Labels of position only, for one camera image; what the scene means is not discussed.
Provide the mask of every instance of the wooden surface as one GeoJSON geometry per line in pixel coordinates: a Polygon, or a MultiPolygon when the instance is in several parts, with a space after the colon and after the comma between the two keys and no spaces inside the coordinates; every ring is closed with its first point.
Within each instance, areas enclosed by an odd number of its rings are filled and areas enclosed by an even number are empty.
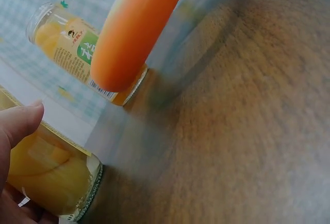
{"type": "Polygon", "coordinates": [[[85,223],[330,223],[330,0],[211,4],[105,110],[85,223]]]}

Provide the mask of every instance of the glass jar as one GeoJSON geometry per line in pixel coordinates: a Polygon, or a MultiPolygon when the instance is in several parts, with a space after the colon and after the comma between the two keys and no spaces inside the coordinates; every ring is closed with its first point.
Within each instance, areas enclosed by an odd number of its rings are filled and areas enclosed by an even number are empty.
{"type": "MultiPolygon", "coordinates": [[[[0,110],[20,103],[0,86],[0,110]]],[[[7,182],[50,213],[79,221],[100,184],[99,159],[44,121],[11,150],[7,182]]]]}
{"type": "Polygon", "coordinates": [[[51,60],[111,103],[123,106],[133,96],[147,73],[144,64],[131,86],[112,93],[101,89],[90,77],[90,65],[99,32],[64,8],[46,3],[32,16],[26,35],[51,60]]]}

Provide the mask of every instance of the yellow fruit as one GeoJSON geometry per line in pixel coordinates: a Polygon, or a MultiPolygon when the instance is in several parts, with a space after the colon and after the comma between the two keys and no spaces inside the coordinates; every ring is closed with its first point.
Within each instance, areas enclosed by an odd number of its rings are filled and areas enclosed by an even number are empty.
{"type": "Polygon", "coordinates": [[[90,184],[86,163],[70,158],[61,166],[37,176],[8,176],[8,182],[55,215],[72,213],[90,184]]]}
{"type": "Polygon", "coordinates": [[[44,140],[37,131],[11,151],[9,174],[32,176],[50,171],[70,158],[70,153],[44,140]]]}
{"type": "Polygon", "coordinates": [[[43,46],[43,44],[46,42],[46,40],[48,40],[49,37],[59,36],[61,31],[61,25],[55,22],[46,23],[40,26],[36,32],[36,45],[43,46]]]}
{"type": "Polygon", "coordinates": [[[44,41],[42,46],[40,46],[42,51],[50,59],[53,59],[53,56],[54,56],[55,49],[56,49],[57,42],[58,42],[59,38],[60,38],[60,35],[51,36],[47,40],[44,41]]]}

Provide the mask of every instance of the checkered tablecloth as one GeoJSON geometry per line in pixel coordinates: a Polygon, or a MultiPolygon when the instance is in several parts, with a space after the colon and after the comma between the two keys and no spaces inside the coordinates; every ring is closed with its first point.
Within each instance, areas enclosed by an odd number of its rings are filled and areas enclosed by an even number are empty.
{"type": "Polygon", "coordinates": [[[71,77],[29,43],[29,18],[44,3],[65,1],[68,11],[101,29],[114,0],[0,0],[0,57],[24,79],[84,121],[95,124],[106,100],[71,77]],[[59,87],[74,98],[70,101],[59,87]]]}

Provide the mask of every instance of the orange plastic tube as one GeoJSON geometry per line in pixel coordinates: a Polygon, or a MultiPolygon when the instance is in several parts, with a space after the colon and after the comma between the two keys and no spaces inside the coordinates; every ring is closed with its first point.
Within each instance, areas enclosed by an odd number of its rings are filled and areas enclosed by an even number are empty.
{"type": "Polygon", "coordinates": [[[98,39],[91,77],[121,92],[134,81],[179,0],[115,0],[98,39]]]}

